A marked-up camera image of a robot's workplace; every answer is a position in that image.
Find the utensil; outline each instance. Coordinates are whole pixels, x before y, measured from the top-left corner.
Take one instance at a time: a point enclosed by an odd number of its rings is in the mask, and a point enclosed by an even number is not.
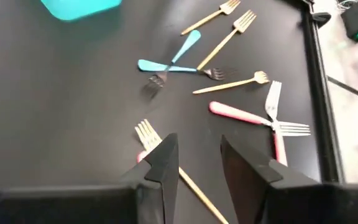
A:
[[[155,149],[161,142],[160,136],[151,126],[149,121],[144,119],[135,127],[136,133],[139,136],[140,141],[143,144],[145,151],[138,155],[137,162],[140,162],[149,152]],[[218,218],[221,223],[227,223],[226,219],[220,213],[220,211],[212,204],[207,196],[201,191],[201,189],[194,183],[194,181],[186,174],[181,167],[179,167],[180,177],[188,184],[188,186],[194,191],[194,193],[200,198],[200,200],[208,207],[208,209]]]
[[[155,94],[158,92],[167,81],[167,73],[170,67],[175,64],[175,62],[191,47],[193,46],[201,37],[201,33],[198,30],[191,31],[190,35],[187,37],[185,43],[182,45],[178,53],[174,56],[171,61],[171,64],[166,66],[162,72],[156,72],[153,76],[149,78],[149,84],[146,86],[146,89],[152,90],[152,93]]]
[[[157,72],[164,71],[168,65],[163,65],[160,63],[151,62],[149,60],[140,59],[137,61],[137,66],[140,70],[145,72]],[[210,68],[207,70],[197,70],[196,68],[185,68],[185,67],[176,67],[172,66],[169,68],[169,72],[190,72],[197,73],[202,75],[207,75],[210,79],[213,80],[223,80],[226,75],[231,75],[236,72],[235,69],[231,68]]]
[[[263,124],[268,127],[272,127],[272,122],[269,120],[257,116],[255,114],[239,110],[237,108],[218,103],[216,101],[212,101],[209,103],[209,110],[221,116],[226,116],[229,118],[238,119],[241,121],[246,121],[252,124]],[[298,124],[298,123],[291,123],[291,122],[278,122],[280,125],[280,129],[282,130],[283,136],[309,136],[310,135],[310,128],[306,124]]]
[[[192,31],[193,29],[197,29],[199,26],[203,25],[204,23],[210,21],[211,19],[213,19],[214,17],[216,17],[217,15],[219,15],[220,13],[225,13],[226,15],[229,15],[232,11],[235,10],[235,8],[240,5],[240,0],[228,0],[227,2],[225,2],[224,4],[220,5],[219,8],[220,10],[212,13],[211,15],[205,17],[204,19],[196,22],[195,24],[193,24],[192,26],[190,26],[189,28],[185,29],[181,35],[185,35],[188,32]]]
[[[227,89],[227,88],[232,88],[232,87],[235,87],[235,86],[244,85],[244,84],[247,84],[247,83],[250,83],[250,82],[257,82],[259,84],[264,84],[264,83],[269,82],[269,78],[268,78],[266,73],[264,73],[262,71],[259,71],[259,72],[255,72],[254,77],[251,78],[251,79],[196,90],[196,91],[193,92],[193,94],[208,93],[208,92],[217,91],[217,90],[224,90],[224,89]]]
[[[274,145],[276,151],[276,160],[287,166],[287,154],[285,153],[284,146],[284,138],[282,134],[282,130],[277,121],[277,108],[278,108],[278,100],[280,99],[282,84],[278,81],[273,81],[270,86],[270,90],[267,94],[266,103],[265,103],[265,111],[272,119],[272,129],[274,132]]]
[[[197,70],[201,70],[222,48],[223,46],[233,37],[236,32],[241,34],[246,31],[246,29],[251,25],[252,21],[256,18],[256,15],[248,10],[244,15],[242,15],[238,20],[234,21],[233,26],[234,30],[222,40],[218,46],[197,66]]]

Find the fork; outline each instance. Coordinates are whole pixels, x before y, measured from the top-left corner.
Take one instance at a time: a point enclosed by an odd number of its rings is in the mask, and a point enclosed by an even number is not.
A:
[[[161,142],[160,136],[155,132],[149,121],[144,119],[135,127],[136,133],[143,144],[145,151],[138,155],[137,161],[140,162],[149,152],[155,149]],[[212,204],[212,202],[205,196],[200,188],[193,182],[193,180],[179,167],[180,177],[188,184],[200,200],[208,207],[208,209],[221,221],[221,223],[228,224],[220,211]]]
[[[197,70],[201,70],[223,48],[234,34],[236,34],[236,32],[240,32],[241,34],[245,32],[255,18],[256,15],[251,10],[248,10],[244,15],[238,18],[238,20],[234,21],[234,30],[198,65]]]
[[[270,90],[268,91],[267,94],[265,111],[272,119],[272,129],[274,131],[273,135],[274,135],[276,160],[279,163],[288,166],[282,129],[277,121],[277,108],[278,108],[278,100],[280,99],[281,86],[282,86],[281,82],[273,81],[272,85],[270,86]]]
[[[232,88],[232,87],[239,86],[239,85],[245,85],[250,82],[257,82],[259,84],[264,84],[264,83],[269,82],[269,78],[265,72],[259,71],[259,72],[255,72],[254,77],[250,78],[248,80],[232,82],[232,83],[227,83],[227,84],[223,84],[223,85],[217,85],[217,86],[212,86],[212,87],[196,90],[193,92],[193,94],[209,93],[212,91],[224,90],[224,89]]]
[[[252,124],[262,124],[268,127],[272,127],[272,122],[269,120],[257,116],[255,114],[239,110],[237,108],[212,101],[209,103],[209,110],[221,116],[226,116],[229,118],[239,119],[241,121],[246,121]],[[278,122],[280,129],[282,130],[283,136],[309,136],[310,128],[306,124],[298,124],[291,122]]]
[[[185,29],[181,35],[185,35],[188,32],[192,31],[193,29],[197,29],[197,27],[203,25],[204,23],[210,21],[211,19],[213,19],[214,17],[216,17],[217,15],[219,15],[220,13],[225,13],[226,15],[229,15],[232,11],[234,11],[234,9],[240,5],[240,0],[228,0],[228,2],[225,2],[224,4],[220,5],[219,8],[220,10],[212,13],[211,15],[205,17],[204,19],[196,22],[194,25],[192,25],[191,27]]]
[[[158,92],[167,81],[167,74],[171,66],[191,47],[193,46],[201,37],[201,33],[198,30],[191,31],[190,35],[187,37],[185,43],[182,45],[178,53],[174,56],[170,65],[167,65],[162,72],[156,72],[153,76],[149,78],[149,84],[146,85],[146,89],[152,90],[153,95]]]
[[[151,62],[149,60],[140,59],[137,61],[137,66],[142,71],[159,72],[159,71],[164,71],[168,65],[163,65],[160,63]],[[225,76],[235,73],[236,70],[232,68],[210,68],[207,70],[199,71],[196,68],[172,66],[169,68],[169,72],[191,72],[191,73],[207,75],[212,80],[223,80],[225,79]]]

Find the black tabletop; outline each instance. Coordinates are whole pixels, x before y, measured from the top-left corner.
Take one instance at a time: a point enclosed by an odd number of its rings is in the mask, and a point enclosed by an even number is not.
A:
[[[193,96],[218,84],[201,75],[169,73],[152,100],[140,94],[151,73],[138,59],[167,63],[185,41],[179,33],[218,9],[218,0],[123,0],[113,10],[65,23],[40,1],[0,0],[0,189],[108,184],[142,150],[134,126],[147,118],[161,137],[178,133],[180,165],[230,223],[236,216],[224,181],[219,143],[235,136],[245,148],[272,155],[269,128],[219,117],[210,101],[267,117],[269,85]],[[195,67],[232,31],[246,10],[257,14],[207,67],[239,74],[265,71],[283,82],[278,118],[311,125],[312,136],[285,138],[288,164],[320,180],[315,121],[299,10],[283,1],[243,1],[199,29],[201,39],[177,65]],[[218,223],[183,184],[175,223]]]

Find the teal container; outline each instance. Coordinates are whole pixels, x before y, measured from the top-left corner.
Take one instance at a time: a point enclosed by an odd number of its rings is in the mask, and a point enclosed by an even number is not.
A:
[[[50,13],[63,21],[72,21],[120,5],[121,0],[41,0]]]

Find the floor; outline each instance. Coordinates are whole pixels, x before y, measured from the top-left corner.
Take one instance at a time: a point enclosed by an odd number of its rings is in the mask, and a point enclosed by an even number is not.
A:
[[[333,77],[358,90],[358,44],[346,35],[336,0],[315,0],[315,12],[328,11],[332,19],[319,30],[324,68]],[[346,182],[358,183],[358,96],[329,83]]]

